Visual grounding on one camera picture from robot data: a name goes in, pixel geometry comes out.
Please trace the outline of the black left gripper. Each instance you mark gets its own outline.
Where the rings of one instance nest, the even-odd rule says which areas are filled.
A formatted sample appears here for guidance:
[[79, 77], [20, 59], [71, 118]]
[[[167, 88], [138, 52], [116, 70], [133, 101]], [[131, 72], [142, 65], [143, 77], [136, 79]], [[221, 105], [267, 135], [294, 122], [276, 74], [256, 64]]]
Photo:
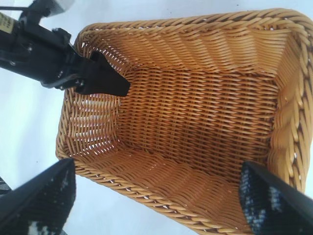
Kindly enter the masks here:
[[48, 30], [25, 17], [18, 21], [18, 26], [14, 51], [21, 57], [15, 60], [21, 75], [39, 81], [46, 88], [64, 90], [76, 86], [75, 92], [83, 95], [128, 94], [130, 82], [105, 56], [92, 51], [89, 58], [82, 59], [70, 43], [71, 34], [64, 29]]

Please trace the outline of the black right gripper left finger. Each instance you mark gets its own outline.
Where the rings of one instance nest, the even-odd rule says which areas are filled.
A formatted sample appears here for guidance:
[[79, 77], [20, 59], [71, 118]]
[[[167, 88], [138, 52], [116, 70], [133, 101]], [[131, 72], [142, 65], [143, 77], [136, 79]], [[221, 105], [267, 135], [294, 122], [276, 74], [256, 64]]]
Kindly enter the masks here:
[[0, 198], [0, 233], [60, 235], [75, 198], [74, 161], [60, 160]]

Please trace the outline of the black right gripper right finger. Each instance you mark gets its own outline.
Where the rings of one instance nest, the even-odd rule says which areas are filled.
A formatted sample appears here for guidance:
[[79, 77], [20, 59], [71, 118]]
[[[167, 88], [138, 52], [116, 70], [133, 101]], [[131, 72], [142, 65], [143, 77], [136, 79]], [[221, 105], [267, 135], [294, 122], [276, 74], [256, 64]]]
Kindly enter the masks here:
[[311, 235], [313, 200], [254, 162], [244, 162], [239, 201], [255, 235]]

